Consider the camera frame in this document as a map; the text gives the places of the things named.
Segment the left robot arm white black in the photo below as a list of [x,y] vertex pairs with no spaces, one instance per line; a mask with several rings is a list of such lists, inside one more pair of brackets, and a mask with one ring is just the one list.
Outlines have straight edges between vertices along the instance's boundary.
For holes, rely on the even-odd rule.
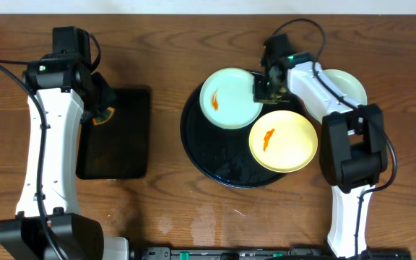
[[81,122],[107,107],[111,91],[80,53],[31,61],[16,82],[27,92],[30,143],[15,216],[0,221],[0,244],[14,259],[130,259],[129,241],[81,216],[75,184]]

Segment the light green plate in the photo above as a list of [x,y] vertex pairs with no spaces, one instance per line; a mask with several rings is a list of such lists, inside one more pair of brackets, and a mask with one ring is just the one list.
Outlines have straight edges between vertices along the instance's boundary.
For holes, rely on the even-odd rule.
[[238,68],[211,74],[201,87],[199,104],[208,121],[221,129],[240,129],[252,123],[263,104],[254,101],[254,75]]
[[348,98],[358,101],[361,105],[368,104],[365,88],[357,78],[338,69],[325,69],[323,73],[335,83]]

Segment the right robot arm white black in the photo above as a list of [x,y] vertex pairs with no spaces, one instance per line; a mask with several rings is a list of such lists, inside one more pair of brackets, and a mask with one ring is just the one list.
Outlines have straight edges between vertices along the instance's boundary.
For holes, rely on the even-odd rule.
[[348,95],[309,53],[265,53],[261,65],[256,101],[275,104],[294,95],[321,124],[319,164],[333,199],[327,243],[337,258],[356,259],[367,248],[371,195],[395,157],[381,109]]

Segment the orange green sponge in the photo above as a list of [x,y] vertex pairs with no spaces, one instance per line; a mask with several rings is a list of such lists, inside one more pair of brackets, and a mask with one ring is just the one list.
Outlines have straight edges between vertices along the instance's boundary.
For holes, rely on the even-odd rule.
[[104,111],[100,112],[96,117],[92,119],[92,123],[95,126],[107,123],[114,115],[115,108],[108,107]]

